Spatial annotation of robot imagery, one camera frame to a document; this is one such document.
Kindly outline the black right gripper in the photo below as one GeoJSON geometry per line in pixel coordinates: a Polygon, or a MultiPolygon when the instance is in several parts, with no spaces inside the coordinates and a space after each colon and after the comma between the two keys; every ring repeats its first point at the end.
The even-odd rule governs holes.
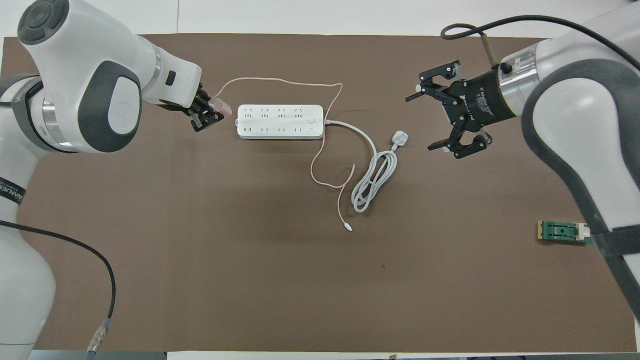
{"type": "Polygon", "coordinates": [[[435,68],[425,70],[419,74],[419,84],[414,94],[405,98],[406,102],[416,100],[421,96],[430,96],[443,104],[447,104],[447,116],[452,126],[449,137],[435,141],[427,147],[428,151],[442,149],[451,152],[460,159],[489,148],[493,137],[482,130],[483,126],[492,125],[516,117],[503,98],[499,86],[498,69],[490,69],[471,79],[461,80],[461,63],[454,60],[435,68]],[[434,82],[434,78],[441,76],[453,83],[450,87],[434,82]],[[467,120],[459,122],[461,117],[467,120]],[[461,138],[465,132],[474,132],[469,144],[462,144],[461,138]]]}

